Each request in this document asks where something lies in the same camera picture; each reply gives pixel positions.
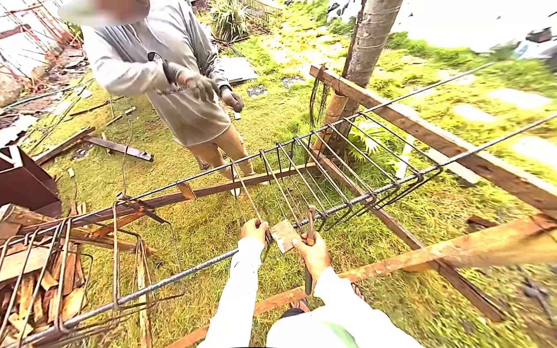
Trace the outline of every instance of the metal fence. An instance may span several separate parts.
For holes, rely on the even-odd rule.
[[[265,32],[272,27],[280,27],[283,22],[283,10],[258,0],[239,0],[244,5],[244,12],[249,22]]]

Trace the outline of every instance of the foot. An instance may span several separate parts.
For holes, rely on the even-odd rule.
[[[362,291],[360,291],[360,287],[358,286],[358,284],[352,283],[352,289],[354,290],[354,294],[356,294],[356,296],[362,298],[362,301],[365,301],[365,302],[366,302],[366,298],[365,298],[365,296],[362,294]]]
[[[306,298],[302,298],[298,301],[291,302],[289,304],[289,308],[299,308],[305,312],[311,311],[311,309],[309,308],[309,302],[306,300]]]

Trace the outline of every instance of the hoodie sleeve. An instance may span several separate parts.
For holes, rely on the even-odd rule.
[[[197,17],[192,13],[191,7],[186,4],[180,4],[180,7],[201,74],[211,78],[219,88],[227,86],[233,90],[225,76],[223,67],[219,64],[219,52],[201,27]]]
[[[96,81],[114,94],[136,94],[155,89],[169,89],[163,66],[159,62],[123,61],[117,51],[91,27],[81,27],[90,66]]]

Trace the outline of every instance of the white sleeve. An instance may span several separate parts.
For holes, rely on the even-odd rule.
[[[96,81],[114,94],[136,94],[169,89],[161,63],[123,61],[117,51],[91,27],[81,27],[83,49]]]
[[[199,348],[247,347],[251,341],[252,314],[257,297],[257,268],[264,249],[260,241],[244,237],[231,259],[227,285],[220,296],[219,308],[210,319],[205,341]]]
[[[350,281],[341,279],[328,267],[319,277],[313,295],[320,297],[332,321],[352,335],[359,348],[379,347],[384,338],[388,347],[421,347],[412,336],[394,326],[384,312],[374,310],[362,298],[354,294]]]

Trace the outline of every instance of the scrap wood pile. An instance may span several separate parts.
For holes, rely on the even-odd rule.
[[[44,331],[59,318],[70,320],[87,304],[81,246],[69,243],[64,260],[63,250],[50,253],[45,247],[51,238],[35,243],[22,273],[27,246],[13,246],[5,255],[0,272],[0,332],[5,337],[4,345],[16,341],[21,333],[26,337]],[[44,260],[48,261],[40,277]]]

